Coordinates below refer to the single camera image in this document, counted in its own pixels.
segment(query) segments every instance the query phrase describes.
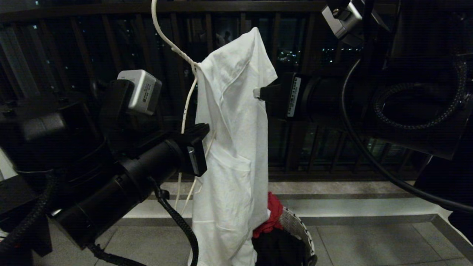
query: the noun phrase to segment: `t-shirt sleeve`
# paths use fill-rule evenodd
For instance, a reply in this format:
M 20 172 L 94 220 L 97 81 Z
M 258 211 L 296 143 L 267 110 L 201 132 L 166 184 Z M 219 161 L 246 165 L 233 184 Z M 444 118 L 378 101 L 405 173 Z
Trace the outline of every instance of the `t-shirt sleeve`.
M 259 72 L 259 87 L 265 87 L 275 81 L 278 75 L 266 53 L 266 48 L 264 47 L 263 39 L 261 38 L 258 28 L 253 28 L 252 30 L 255 31 L 254 53 L 258 54 L 257 63 L 253 67 Z

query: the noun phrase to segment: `braided black cable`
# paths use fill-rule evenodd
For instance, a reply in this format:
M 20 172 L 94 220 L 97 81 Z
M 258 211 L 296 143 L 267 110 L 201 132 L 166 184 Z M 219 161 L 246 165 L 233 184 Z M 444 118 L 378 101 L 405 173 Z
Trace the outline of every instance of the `braided black cable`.
M 171 215 L 173 220 L 177 223 L 177 225 L 182 229 L 184 234 L 186 235 L 189 243 L 191 244 L 192 248 L 192 262 L 191 266 L 197 266 L 197 261 L 199 259 L 199 243 L 197 242 L 197 237 L 195 236 L 192 228 L 185 222 L 184 218 L 172 208 L 172 206 L 167 202 L 165 197 L 166 191 L 161 190 L 158 186 L 156 181 L 152 177 L 148 177 L 148 180 L 153 184 L 154 193 L 158 202 L 164 207 L 164 209 Z
M 137 261 L 131 260 L 129 258 L 120 257 L 117 255 L 113 255 L 110 253 L 105 253 L 103 249 L 100 248 L 100 245 L 96 244 L 89 244 L 87 248 L 94 253 L 94 256 L 98 259 L 106 261 L 111 264 L 115 264 L 118 266 L 145 266 Z
M 366 145 L 363 144 L 361 141 L 360 136 L 355 132 L 353 129 L 353 126 L 351 125 L 350 118 L 348 117 L 348 112 L 347 112 L 347 106 L 345 104 L 345 95 L 347 94 L 347 85 L 350 81 L 351 76 L 353 75 L 354 71 L 360 64 L 361 59 L 358 59 L 355 64 L 351 67 L 350 71 L 348 72 L 347 76 L 345 77 L 345 80 L 343 82 L 342 86 L 342 91 L 340 93 L 340 112 L 342 114 L 342 122 L 345 126 L 345 129 L 347 130 L 348 136 L 351 138 L 359 152 L 365 156 L 365 158 L 368 160 L 368 162 L 375 168 L 377 169 L 387 180 L 389 180 L 391 183 L 395 184 L 396 186 L 404 189 L 405 191 L 416 195 L 419 198 L 422 198 L 424 200 L 430 201 L 434 204 L 438 204 L 442 206 L 443 208 L 449 209 L 449 210 L 454 210 L 454 211 L 461 211 L 465 213 L 473 213 L 473 206 L 470 205 L 465 205 L 459 202 L 454 202 L 451 200 L 447 200 L 444 198 L 441 198 L 439 196 L 430 194 L 428 192 L 425 192 L 423 190 L 420 190 L 403 180 L 395 177 L 391 172 L 386 170 L 386 168 L 381 165 L 377 161 L 377 159 L 371 154 L 371 152 L 366 148 Z
M 462 100 L 464 99 L 465 96 L 465 86 L 466 86 L 466 74 L 467 74 L 467 67 L 465 62 L 455 62 L 455 69 L 457 73 L 457 80 L 458 80 L 458 87 L 455 93 L 455 96 L 453 97 L 453 100 L 451 101 L 450 105 L 446 109 L 444 113 L 441 115 L 437 116 L 435 119 L 432 121 L 429 121 L 425 124 L 417 124 L 417 125 L 406 125 L 406 124 L 400 124 L 398 122 L 395 122 L 389 118 L 387 118 L 383 114 L 383 106 L 386 102 L 386 100 L 391 97 L 393 94 L 396 94 L 401 91 L 405 90 L 413 90 L 415 89 L 414 83 L 400 83 L 396 84 L 392 87 L 390 87 L 386 92 L 378 95 L 374 99 L 374 104 L 373 104 L 373 109 L 375 111 L 376 116 L 383 121 L 386 124 L 389 124 L 395 128 L 399 129 L 405 129 L 405 130 L 421 130 L 421 129 L 426 129 L 429 127 L 433 127 L 443 121 L 445 121 L 447 118 L 449 118 L 460 106 Z
M 46 214 L 56 194 L 57 185 L 58 179 L 51 170 L 46 174 L 46 188 L 36 204 L 20 224 L 0 242 L 0 257 L 11 254 L 15 246 L 29 233 L 36 221 Z

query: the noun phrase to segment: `white cable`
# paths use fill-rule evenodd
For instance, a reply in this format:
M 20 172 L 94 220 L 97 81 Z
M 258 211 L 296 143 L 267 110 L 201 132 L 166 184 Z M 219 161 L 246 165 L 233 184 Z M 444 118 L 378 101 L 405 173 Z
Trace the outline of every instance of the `white cable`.
M 212 143 L 214 139 L 215 139 L 215 132 L 212 134 L 212 139 L 210 140 L 209 146 L 207 150 L 205 151 L 205 159 L 207 158 L 207 154 L 209 154 L 209 151 L 210 151 L 210 148 L 212 147 Z M 191 195 L 194 192 L 196 182 L 197 182 L 197 178 L 194 178 L 194 182 L 192 182 L 191 190 L 189 190 L 189 194 L 187 195 L 187 198 L 185 199 L 185 203 L 184 203 L 184 207 L 182 208 L 181 215 L 184 214 L 185 208 L 187 207 L 187 204 L 189 203 L 189 200 L 191 199 Z
M 186 60 L 190 65 L 192 69 L 192 73 L 194 74 L 194 82 L 192 83 L 191 89 L 189 93 L 187 94 L 187 100 L 185 102 L 185 107 L 184 107 L 184 114 L 183 114 L 183 119 L 182 119 L 182 127 L 181 127 L 181 134 L 184 134 L 184 129 L 185 129 L 185 120 L 187 117 L 187 108 L 189 107 L 189 102 L 191 100 L 192 93 L 194 91 L 195 85 L 197 84 L 197 63 L 194 62 L 186 53 L 184 53 L 177 45 L 175 45 L 171 40 L 169 40 L 166 35 L 164 35 L 163 31 L 161 30 L 161 27 L 159 26 L 158 23 L 158 16 L 156 15 L 156 4 L 158 0 L 152 0 L 151 1 L 151 17 L 153 18 L 153 24 L 154 28 L 156 28 L 156 31 L 158 32 L 159 36 L 168 44 L 171 46 L 171 50 L 177 53 L 179 56 L 181 56 L 184 60 Z M 177 176 L 177 197 L 176 201 L 174 203 L 174 209 L 177 207 L 177 202 L 179 201 L 179 197 L 181 196 L 181 182 L 182 182 L 182 173 L 179 173 Z
M 192 93 L 194 92 L 196 84 L 197 84 L 197 76 L 194 77 L 194 82 L 192 82 L 191 90 L 189 90 L 189 93 L 187 94 L 187 99 L 185 101 L 184 114 L 182 116 L 181 134 L 184 134 L 185 120 L 187 118 L 187 109 L 189 108 L 189 102 L 191 101 L 191 96 L 192 96 Z M 181 182 L 182 182 L 182 173 L 179 172 L 179 174 L 177 175 L 177 196 L 176 196 L 176 202 L 174 203 L 174 209 L 177 208 L 177 202 L 179 201 L 179 197 L 181 196 Z
M 179 56 L 181 56 L 184 60 L 186 60 L 192 67 L 192 72 L 194 73 L 194 76 L 196 75 L 195 68 L 197 67 L 197 63 L 194 62 L 186 53 L 184 53 L 177 45 L 175 45 L 173 42 L 171 42 L 163 33 L 161 30 L 161 27 L 159 26 L 158 23 L 158 17 L 156 15 L 156 3 L 158 0 L 153 0 L 151 1 L 151 16 L 153 18 L 153 24 L 154 27 L 156 28 L 156 31 L 158 32 L 159 36 L 168 44 L 171 46 L 171 50 L 177 53 Z

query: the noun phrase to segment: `balcony railing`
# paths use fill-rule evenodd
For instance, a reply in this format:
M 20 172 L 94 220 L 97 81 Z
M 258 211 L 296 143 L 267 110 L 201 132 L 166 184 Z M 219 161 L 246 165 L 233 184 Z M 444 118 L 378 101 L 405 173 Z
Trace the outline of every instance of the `balcony railing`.
M 310 74 L 327 64 L 351 63 L 359 53 L 332 35 L 320 13 L 324 6 L 324 1 L 160 1 L 157 12 L 165 34 L 196 61 L 259 27 L 278 75 Z M 393 21 L 394 4 L 375 8 L 387 24 Z M 164 84 L 159 125 L 179 128 L 192 72 L 155 33 L 150 1 L 9 12 L 0 14 L 0 24 L 0 101 L 51 90 L 90 93 L 91 82 L 113 80 L 126 69 L 146 69 Z M 268 138 L 273 180 L 381 178 L 344 132 L 269 118 Z M 426 163 L 412 150 L 375 139 L 365 143 L 406 179 L 415 179 Z

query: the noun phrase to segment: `black cable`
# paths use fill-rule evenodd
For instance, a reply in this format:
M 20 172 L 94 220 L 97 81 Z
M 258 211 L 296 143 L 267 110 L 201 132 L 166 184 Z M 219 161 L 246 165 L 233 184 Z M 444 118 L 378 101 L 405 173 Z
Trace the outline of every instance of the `black cable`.
M 46 174 L 46 188 L 38 198 L 36 204 L 20 224 L 0 242 L 0 257 L 11 254 L 15 246 L 29 233 L 38 219 L 46 214 L 53 201 L 57 185 L 58 179 L 51 170 Z
M 192 248 L 191 266 L 197 266 L 197 261 L 199 259 L 199 243 L 197 242 L 197 237 L 192 231 L 192 228 L 185 222 L 184 218 L 182 218 L 182 216 L 171 207 L 171 205 L 165 199 L 169 196 L 169 192 L 161 190 L 161 188 L 158 186 L 158 184 L 152 177 L 148 177 L 148 180 L 153 184 L 154 193 L 158 202 L 163 205 L 164 209 L 171 215 L 173 220 L 182 229 L 187 239 L 189 240 L 189 243 L 191 244 Z
M 120 257 L 117 255 L 105 253 L 103 249 L 100 248 L 100 245 L 96 244 L 89 244 L 87 248 L 94 253 L 94 256 L 98 259 L 106 261 L 111 264 L 115 264 L 118 266 L 145 266 L 137 261 L 131 260 L 129 258 Z
M 347 84 L 350 81 L 350 77 L 352 76 L 353 72 L 356 70 L 358 65 L 360 64 L 361 59 L 358 59 L 355 64 L 351 67 L 350 71 L 348 72 L 347 76 L 345 77 L 345 80 L 343 81 L 343 86 L 342 86 L 342 91 L 341 91 L 341 96 L 340 96 L 340 109 L 342 113 L 342 122 L 345 126 L 345 129 L 348 132 L 348 136 L 350 136 L 351 140 L 355 143 L 356 147 L 358 150 L 365 156 L 366 159 L 368 159 L 368 162 L 371 163 L 372 166 L 374 166 L 386 179 L 391 181 L 391 183 L 395 184 L 396 186 L 404 189 L 405 191 L 422 198 L 424 200 L 430 201 L 434 204 L 438 204 L 444 208 L 447 208 L 449 210 L 453 211 L 461 211 L 461 212 L 466 212 L 466 213 L 473 213 L 473 206 L 468 206 L 462 203 L 454 202 L 451 200 L 447 200 L 444 198 L 441 198 L 439 196 L 432 195 L 430 193 L 427 193 L 423 190 L 420 190 L 414 186 L 411 186 L 410 184 L 407 184 L 406 182 L 396 178 L 393 174 L 391 174 L 388 170 L 386 170 L 377 160 L 376 158 L 368 151 L 368 149 L 363 145 L 363 142 L 361 141 L 360 137 L 358 134 L 353 130 L 353 127 L 351 126 L 350 119 L 347 114 L 347 108 L 345 105 L 345 94 L 346 94 L 346 88 Z

